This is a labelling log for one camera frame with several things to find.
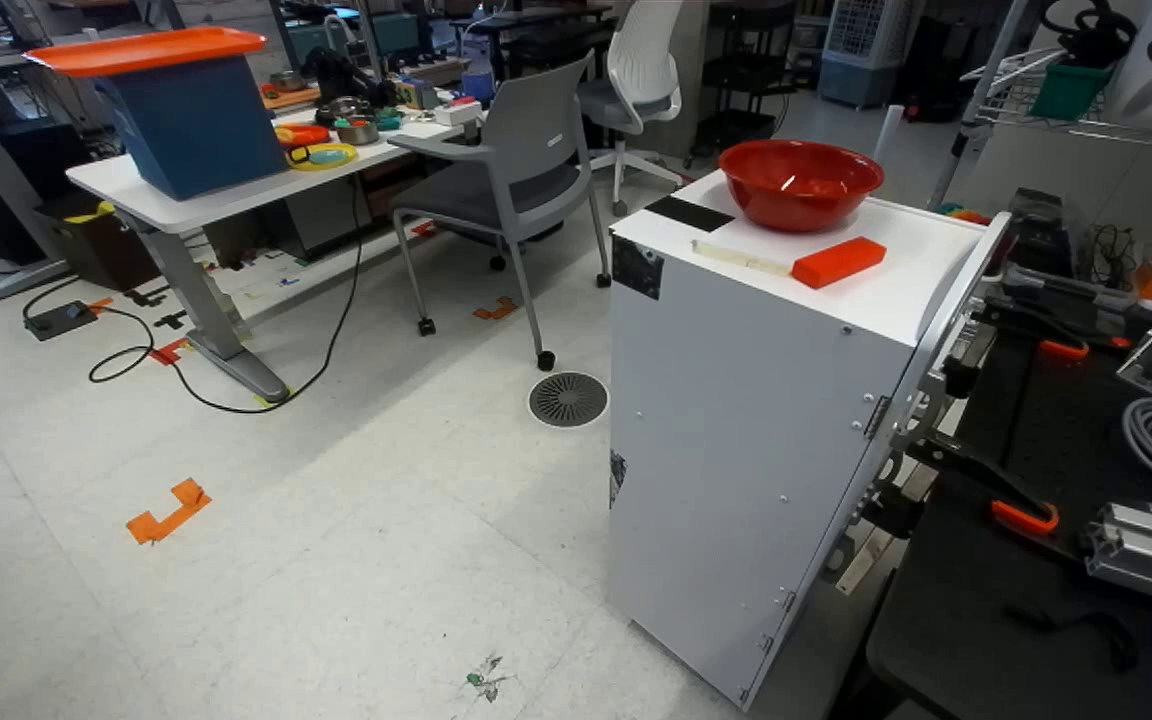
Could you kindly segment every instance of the box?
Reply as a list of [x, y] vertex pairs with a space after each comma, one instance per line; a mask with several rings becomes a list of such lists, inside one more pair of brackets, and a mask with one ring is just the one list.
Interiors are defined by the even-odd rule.
[[35, 50], [33, 59], [97, 79], [142, 176], [190, 202], [288, 170], [244, 65], [262, 50], [257, 32], [180, 28]]

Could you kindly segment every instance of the office chair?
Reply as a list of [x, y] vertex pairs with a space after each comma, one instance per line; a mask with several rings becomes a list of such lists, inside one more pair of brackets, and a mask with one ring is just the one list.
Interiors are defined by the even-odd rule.
[[624, 208], [624, 170], [686, 186], [650, 152], [624, 149], [624, 138], [645, 138], [650, 123], [668, 123], [686, 111], [681, 73], [668, 52], [681, 9], [686, 0], [637, 0], [613, 37], [609, 79], [579, 90], [585, 118], [619, 132], [616, 149], [592, 162], [592, 170], [613, 170], [613, 208]]
[[454, 170], [419, 182], [392, 204], [396, 239], [403, 250], [407, 279], [418, 293], [419, 336], [432, 336], [437, 324], [428, 321], [428, 304], [403, 235], [407, 220], [418, 215], [461, 227], [469, 235], [490, 235], [500, 254], [509, 254], [517, 286], [526, 293], [542, 374], [554, 374], [557, 355], [543, 348], [542, 336], [521, 244], [566, 225], [566, 215], [572, 215], [572, 208], [585, 202], [592, 215], [592, 244], [600, 250], [606, 263], [596, 286], [613, 286], [606, 220], [590, 187], [592, 170], [578, 97], [590, 65], [592, 59], [585, 57], [554, 73], [500, 86], [494, 118], [479, 128], [483, 144], [432, 144], [403, 138], [392, 139], [411, 152], [454, 162]]

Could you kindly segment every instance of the workbench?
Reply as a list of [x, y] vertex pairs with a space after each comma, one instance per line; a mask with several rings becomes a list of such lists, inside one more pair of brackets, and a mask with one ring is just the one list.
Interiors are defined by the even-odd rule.
[[[1116, 380], [1116, 364], [1122, 355], [1092, 355], [1085, 374], [1061, 374], [1037, 362], [1037, 336], [1001, 331], [958, 432], [964, 447], [1061, 505], [1061, 544], [1082, 539], [1106, 497], [1152, 501], [1152, 476], [1122, 440], [1134, 393]], [[1019, 544], [987, 525], [984, 505], [980, 479], [941, 472], [854, 693], [831, 715], [887, 715], [902, 702], [974, 720], [1152, 715], [1152, 601]], [[1092, 626], [1037, 631], [1010, 608], [1114, 620], [1138, 668], [1114, 668], [1114, 650]]]
[[[399, 128], [399, 138], [443, 139], [454, 132], [443, 123], [411, 120]], [[134, 156], [114, 156], [114, 162], [68, 170], [68, 182], [108, 202], [122, 211], [122, 220], [142, 235], [142, 244], [150, 250], [150, 256], [156, 260], [156, 267], [164, 272], [164, 279], [174, 286], [174, 293], [192, 317], [192, 348], [199, 348], [221, 374], [228, 374], [257, 396], [288, 400], [288, 383], [257, 353], [244, 348], [241, 339], [244, 317], [218, 289], [208, 267], [198, 263], [190, 239], [199, 235], [208, 225], [244, 215], [275, 202], [317, 194], [323, 186], [361, 176], [399, 156], [407, 156], [407, 149], [379, 139], [379, 144], [361, 149], [361, 156], [343, 166], [288, 170], [288, 174], [262, 176], [237, 187], [221, 187], [221, 194], [206, 194], [192, 202], [174, 202], [162, 187], [152, 187], [136, 174]]]

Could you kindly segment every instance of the red tool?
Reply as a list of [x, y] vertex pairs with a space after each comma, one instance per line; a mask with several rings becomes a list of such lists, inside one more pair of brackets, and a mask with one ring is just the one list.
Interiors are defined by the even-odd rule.
[[868, 235], [854, 235], [846, 244], [831, 244], [825, 254], [800, 256], [789, 277], [808, 286], [808, 289], [827, 289], [837, 279], [847, 279], [864, 267], [877, 267], [887, 256], [883, 244], [868, 239]]
[[914, 459], [930, 466], [930, 467], [947, 467], [958, 476], [974, 476], [984, 479], [998, 497], [987, 501], [987, 518], [992, 525], [1001, 525], [1005, 531], [1033, 539], [1041, 547], [1052, 547], [1052, 535], [1061, 529], [1061, 508], [1033, 497], [1027, 487], [1019, 487], [1005, 467], [998, 467], [984, 458], [974, 458], [968, 447], [960, 447], [958, 440], [931, 432], [920, 436], [904, 447]]

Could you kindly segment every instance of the orange handle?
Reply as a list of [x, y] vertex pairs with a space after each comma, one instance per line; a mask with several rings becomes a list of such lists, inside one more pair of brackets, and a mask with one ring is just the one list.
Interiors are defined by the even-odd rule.
[[987, 505], [987, 518], [992, 518], [1001, 529], [1010, 529], [1010, 531], [1018, 531], [1018, 535], [1027, 535], [1027, 539], [1052, 539], [1055, 529], [1061, 529], [1055, 505], [1047, 505], [1047, 518], [1033, 518], [1027, 508], [992, 501], [992, 505]]
[[1061, 339], [1041, 339], [1041, 355], [1052, 364], [1052, 369], [1070, 369], [1070, 374], [1082, 374], [1092, 355], [1088, 346], [1061, 346]]

